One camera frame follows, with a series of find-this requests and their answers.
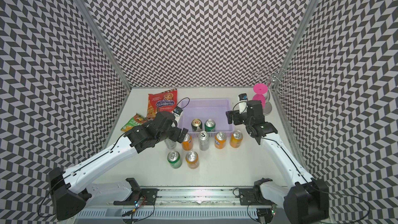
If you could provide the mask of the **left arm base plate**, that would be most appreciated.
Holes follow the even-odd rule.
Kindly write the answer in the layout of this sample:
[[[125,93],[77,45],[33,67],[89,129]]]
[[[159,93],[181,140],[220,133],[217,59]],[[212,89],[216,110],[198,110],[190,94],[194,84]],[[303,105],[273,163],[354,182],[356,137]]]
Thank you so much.
[[[123,201],[114,201],[115,206],[138,206],[142,201],[146,205],[154,205],[157,200],[159,190],[157,188],[144,188],[140,191],[134,190]]]

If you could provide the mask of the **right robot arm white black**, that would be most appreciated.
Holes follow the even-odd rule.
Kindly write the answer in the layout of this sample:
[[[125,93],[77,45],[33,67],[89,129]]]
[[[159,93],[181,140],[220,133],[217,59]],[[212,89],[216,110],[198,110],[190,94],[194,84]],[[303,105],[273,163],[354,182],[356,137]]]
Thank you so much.
[[[229,124],[246,127],[250,137],[267,151],[282,174],[286,186],[271,179],[259,180],[262,198],[282,207],[292,224],[313,224],[329,217],[329,189],[325,181],[315,179],[286,148],[272,123],[265,121],[262,103],[246,101],[243,111],[226,112]]]

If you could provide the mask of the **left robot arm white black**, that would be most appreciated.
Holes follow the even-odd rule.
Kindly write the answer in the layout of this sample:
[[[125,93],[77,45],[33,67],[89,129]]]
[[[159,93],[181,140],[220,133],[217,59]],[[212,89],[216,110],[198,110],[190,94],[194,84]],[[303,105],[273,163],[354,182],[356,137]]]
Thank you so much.
[[[153,120],[135,126],[121,135],[110,147],[65,170],[51,170],[46,180],[57,220],[77,215],[91,198],[87,187],[99,176],[122,161],[154,147],[164,140],[182,143],[188,130],[179,128],[183,115],[180,107],[172,112],[158,112]]]

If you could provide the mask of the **orange Fanta can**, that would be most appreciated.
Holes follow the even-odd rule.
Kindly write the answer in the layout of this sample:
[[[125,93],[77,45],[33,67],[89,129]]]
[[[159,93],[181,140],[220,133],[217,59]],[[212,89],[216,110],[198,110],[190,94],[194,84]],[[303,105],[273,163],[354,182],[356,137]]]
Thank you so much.
[[[218,132],[215,136],[215,147],[217,149],[223,149],[226,145],[227,136],[224,132]]]

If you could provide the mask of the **lavender plastic basket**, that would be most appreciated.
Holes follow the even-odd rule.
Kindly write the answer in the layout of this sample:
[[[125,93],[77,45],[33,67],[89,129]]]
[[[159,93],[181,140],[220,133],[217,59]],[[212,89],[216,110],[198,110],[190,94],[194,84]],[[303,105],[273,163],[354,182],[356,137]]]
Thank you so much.
[[[191,99],[186,106],[187,102],[187,100],[183,100],[181,103],[184,109],[178,127],[188,129],[188,133],[193,138],[199,137],[199,133],[192,130],[191,123],[194,119],[200,119],[203,127],[208,119],[212,119],[216,123],[214,131],[208,132],[210,137],[214,137],[218,132],[224,132],[227,137],[230,137],[235,131],[235,127],[228,124],[226,116],[226,112],[232,109],[229,99]]]

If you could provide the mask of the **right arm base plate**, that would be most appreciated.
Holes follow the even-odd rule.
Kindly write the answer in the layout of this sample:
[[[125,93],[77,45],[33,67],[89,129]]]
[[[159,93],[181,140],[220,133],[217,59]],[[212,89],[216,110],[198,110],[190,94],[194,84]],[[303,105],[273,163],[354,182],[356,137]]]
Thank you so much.
[[[239,198],[240,205],[242,206],[248,206],[248,205],[271,206],[275,204],[270,200],[264,199],[262,195],[256,193],[253,188],[238,188],[237,197]]]

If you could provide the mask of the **white Monster can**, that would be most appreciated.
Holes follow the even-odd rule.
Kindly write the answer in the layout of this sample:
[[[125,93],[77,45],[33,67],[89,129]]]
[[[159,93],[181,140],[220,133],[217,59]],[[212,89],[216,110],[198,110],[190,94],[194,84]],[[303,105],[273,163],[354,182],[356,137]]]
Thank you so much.
[[[199,133],[199,145],[201,151],[209,149],[209,135],[206,131],[201,131]]]
[[[171,139],[166,139],[165,144],[166,144],[167,148],[170,150],[175,149],[177,146],[176,142],[172,141]]]

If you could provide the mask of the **gold top green can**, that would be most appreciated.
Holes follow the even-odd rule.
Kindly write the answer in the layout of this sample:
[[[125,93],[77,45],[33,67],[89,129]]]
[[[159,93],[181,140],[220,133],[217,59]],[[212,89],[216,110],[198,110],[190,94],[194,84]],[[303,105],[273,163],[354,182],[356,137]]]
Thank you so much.
[[[201,132],[203,131],[203,123],[200,119],[194,119],[191,122],[191,128],[193,132]]]

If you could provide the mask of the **green soda can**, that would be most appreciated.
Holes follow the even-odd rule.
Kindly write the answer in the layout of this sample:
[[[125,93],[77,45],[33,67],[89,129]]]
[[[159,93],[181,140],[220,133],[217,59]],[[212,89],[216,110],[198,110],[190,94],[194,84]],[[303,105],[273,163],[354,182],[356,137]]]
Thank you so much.
[[[178,169],[182,166],[182,159],[178,151],[170,151],[167,160],[173,169]]]

